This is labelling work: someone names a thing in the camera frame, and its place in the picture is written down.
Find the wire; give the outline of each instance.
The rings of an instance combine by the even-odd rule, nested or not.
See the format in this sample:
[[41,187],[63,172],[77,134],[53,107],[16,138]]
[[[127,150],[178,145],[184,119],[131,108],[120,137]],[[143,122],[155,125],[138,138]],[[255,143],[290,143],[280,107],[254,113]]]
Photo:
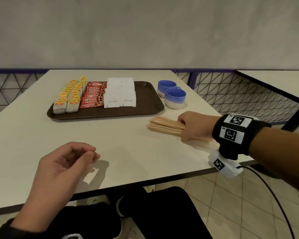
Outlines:
[[277,201],[277,204],[279,205],[279,207],[280,207],[280,209],[281,209],[281,212],[283,213],[283,216],[284,216],[285,219],[286,219],[286,222],[287,222],[287,224],[288,224],[288,227],[289,227],[289,230],[290,230],[292,239],[295,239],[295,235],[293,234],[293,231],[292,231],[290,222],[289,222],[289,220],[288,220],[288,218],[287,218],[287,216],[286,216],[286,213],[285,213],[285,211],[283,210],[282,206],[280,205],[280,203],[279,203],[277,197],[275,196],[274,192],[273,192],[273,191],[271,190],[271,188],[269,187],[269,185],[267,185],[267,183],[264,181],[264,179],[263,179],[259,174],[257,174],[254,170],[252,170],[252,169],[250,169],[250,168],[248,168],[248,167],[245,167],[245,166],[238,166],[238,167],[237,167],[237,169],[240,169],[240,168],[244,168],[244,169],[248,169],[248,170],[250,170],[251,172],[253,172],[255,175],[257,175],[257,176],[264,182],[264,184],[267,186],[267,188],[270,190],[271,194],[273,195],[273,197],[274,197],[275,200]]

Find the purple post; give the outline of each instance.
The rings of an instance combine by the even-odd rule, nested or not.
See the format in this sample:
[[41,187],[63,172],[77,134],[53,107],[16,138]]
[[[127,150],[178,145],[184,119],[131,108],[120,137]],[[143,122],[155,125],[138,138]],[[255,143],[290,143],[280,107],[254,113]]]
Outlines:
[[190,72],[190,74],[189,74],[187,85],[192,89],[195,88],[197,76],[198,76],[198,72],[196,72],[196,71]]

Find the table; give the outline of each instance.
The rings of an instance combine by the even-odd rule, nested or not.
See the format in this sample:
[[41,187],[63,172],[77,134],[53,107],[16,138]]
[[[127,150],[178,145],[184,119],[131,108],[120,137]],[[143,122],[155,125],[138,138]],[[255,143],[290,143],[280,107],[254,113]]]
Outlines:
[[[299,103],[299,71],[237,70],[236,74]],[[299,127],[299,109],[282,127],[294,132]]]
[[[48,118],[61,88],[82,75],[90,81],[133,77],[155,88],[159,80],[172,80],[187,93],[185,108],[165,107],[159,115],[175,120],[185,111],[219,115],[169,70],[50,70],[0,113],[0,214],[20,210],[40,158],[73,136],[95,146],[101,158],[94,165],[95,177],[89,185],[81,182],[72,200],[216,172],[208,163],[215,142],[184,144],[179,137],[151,132],[146,124],[152,115],[63,122]],[[253,160],[240,155],[239,162],[246,166]]]

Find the blue cup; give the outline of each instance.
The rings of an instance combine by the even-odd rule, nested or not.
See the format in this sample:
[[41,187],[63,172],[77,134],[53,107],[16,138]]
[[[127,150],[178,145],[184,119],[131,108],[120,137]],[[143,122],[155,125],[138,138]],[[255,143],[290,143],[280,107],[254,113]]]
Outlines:
[[169,108],[179,109],[183,107],[186,92],[182,89],[169,88],[165,91],[164,102]]
[[176,86],[176,83],[171,80],[160,80],[158,82],[157,93],[160,97],[164,98],[165,91],[169,88],[177,88],[181,89],[180,87]]

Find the black pants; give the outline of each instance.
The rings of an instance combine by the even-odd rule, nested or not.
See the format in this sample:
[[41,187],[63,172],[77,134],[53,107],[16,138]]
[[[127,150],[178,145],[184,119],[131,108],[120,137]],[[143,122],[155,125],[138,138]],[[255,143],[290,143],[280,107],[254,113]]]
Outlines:
[[[187,193],[179,187],[137,194],[120,202],[120,212],[131,216],[146,239],[212,238]],[[46,233],[53,238],[80,234],[84,239],[114,238],[121,231],[113,206],[98,203],[67,206]]]

